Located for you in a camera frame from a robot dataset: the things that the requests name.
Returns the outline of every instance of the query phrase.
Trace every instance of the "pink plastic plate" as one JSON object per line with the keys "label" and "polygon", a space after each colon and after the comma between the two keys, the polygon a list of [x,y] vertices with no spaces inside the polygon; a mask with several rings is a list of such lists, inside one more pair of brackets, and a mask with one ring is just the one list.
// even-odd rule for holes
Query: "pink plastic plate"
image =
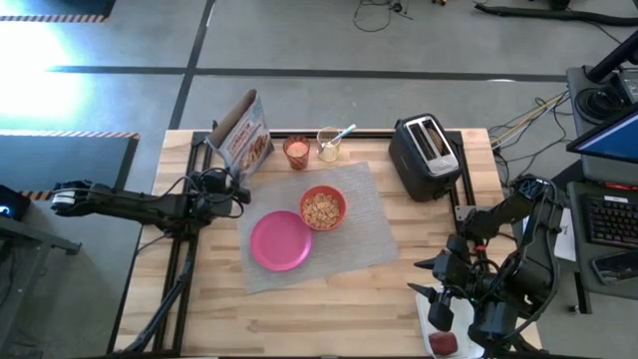
{"label": "pink plastic plate", "polygon": [[277,210],[259,220],[250,233],[250,252],[266,269],[289,270],[310,253],[312,232],[297,214]]}

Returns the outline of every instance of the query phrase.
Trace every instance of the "toaster slot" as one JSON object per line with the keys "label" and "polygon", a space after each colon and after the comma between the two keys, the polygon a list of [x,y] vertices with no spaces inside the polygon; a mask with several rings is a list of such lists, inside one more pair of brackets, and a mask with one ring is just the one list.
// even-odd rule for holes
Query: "toaster slot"
{"label": "toaster slot", "polygon": [[430,139],[432,140],[433,144],[437,148],[437,151],[439,151],[440,156],[449,155],[450,150],[446,146],[446,143],[443,140],[441,133],[439,132],[439,129],[437,129],[437,127],[435,126],[434,122],[425,121],[423,122],[423,126],[426,128],[426,131],[428,131],[428,135],[430,135]]}
{"label": "toaster slot", "polygon": [[435,159],[437,155],[434,149],[430,146],[421,123],[411,124],[408,126],[408,129],[410,130],[414,140],[417,142],[417,146],[421,149],[423,156],[425,156],[428,161]]}

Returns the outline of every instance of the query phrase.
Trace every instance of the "keyboard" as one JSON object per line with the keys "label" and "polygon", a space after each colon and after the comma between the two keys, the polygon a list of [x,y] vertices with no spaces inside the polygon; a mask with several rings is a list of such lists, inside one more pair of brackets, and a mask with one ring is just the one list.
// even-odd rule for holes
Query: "keyboard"
{"label": "keyboard", "polygon": [[638,203],[589,197],[587,213],[590,242],[638,248]]}

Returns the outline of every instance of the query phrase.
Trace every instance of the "toaster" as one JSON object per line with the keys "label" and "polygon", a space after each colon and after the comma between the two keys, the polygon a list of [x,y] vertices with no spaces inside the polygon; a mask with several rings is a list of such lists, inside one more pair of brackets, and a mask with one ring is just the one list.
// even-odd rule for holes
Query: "toaster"
{"label": "toaster", "polygon": [[461,175],[445,131],[430,114],[398,120],[389,152],[401,182],[416,201],[444,196]]}

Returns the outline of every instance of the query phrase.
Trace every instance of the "glass cup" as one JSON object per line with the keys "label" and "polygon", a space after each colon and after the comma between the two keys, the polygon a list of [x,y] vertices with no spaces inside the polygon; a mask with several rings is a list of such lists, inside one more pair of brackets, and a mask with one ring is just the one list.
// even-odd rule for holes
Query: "glass cup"
{"label": "glass cup", "polygon": [[303,170],[308,167],[310,142],[303,136],[290,136],[283,142],[283,153],[293,170]]}
{"label": "glass cup", "polygon": [[319,155],[319,159],[325,162],[333,162],[339,158],[341,139],[332,144],[330,144],[330,141],[340,133],[341,131],[335,128],[325,128],[317,133],[317,142],[319,143],[317,155]]}

